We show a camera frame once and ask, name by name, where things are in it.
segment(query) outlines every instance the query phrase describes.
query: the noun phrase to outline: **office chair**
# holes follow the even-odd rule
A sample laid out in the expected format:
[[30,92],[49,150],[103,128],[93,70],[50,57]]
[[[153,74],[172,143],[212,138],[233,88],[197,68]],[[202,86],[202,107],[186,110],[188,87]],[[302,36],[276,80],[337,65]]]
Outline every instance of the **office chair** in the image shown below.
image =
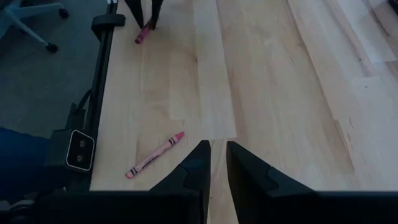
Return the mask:
[[45,45],[45,48],[52,53],[58,50],[55,44],[49,43],[27,27],[21,19],[46,12],[58,10],[60,17],[66,19],[69,17],[68,11],[60,3],[43,4],[33,6],[28,1],[21,0],[0,0],[0,38],[4,36],[8,28],[14,25],[30,36]]

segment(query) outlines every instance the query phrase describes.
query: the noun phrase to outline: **light wood surface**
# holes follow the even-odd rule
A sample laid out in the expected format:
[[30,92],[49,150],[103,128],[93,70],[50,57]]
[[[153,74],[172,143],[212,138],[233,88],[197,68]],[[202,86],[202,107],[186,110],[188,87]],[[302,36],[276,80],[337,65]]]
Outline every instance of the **light wood surface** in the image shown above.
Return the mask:
[[167,0],[136,45],[119,1],[126,25],[113,35],[91,190],[150,189],[201,139],[212,146],[208,223],[237,223],[229,139],[316,190],[398,190],[398,20],[382,0],[355,2]]

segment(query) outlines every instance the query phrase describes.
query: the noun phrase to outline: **pink crayon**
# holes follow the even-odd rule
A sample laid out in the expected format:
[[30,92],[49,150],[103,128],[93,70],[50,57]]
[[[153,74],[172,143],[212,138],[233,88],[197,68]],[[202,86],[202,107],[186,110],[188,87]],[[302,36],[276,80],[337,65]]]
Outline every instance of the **pink crayon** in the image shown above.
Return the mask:
[[125,176],[128,179],[132,179],[135,175],[137,175],[146,165],[150,164],[152,161],[154,161],[158,156],[163,154],[166,150],[170,149],[173,147],[176,143],[181,140],[181,138],[184,136],[184,132],[178,133],[172,138],[170,138],[163,146],[160,146],[156,151],[152,153],[148,158],[146,158],[143,162],[140,164],[136,165],[135,167],[131,168]]
[[135,40],[135,43],[140,44],[142,41],[144,41],[144,38],[149,33],[149,31],[150,31],[150,21],[147,22],[147,24],[144,26],[144,28],[138,34],[138,36]]

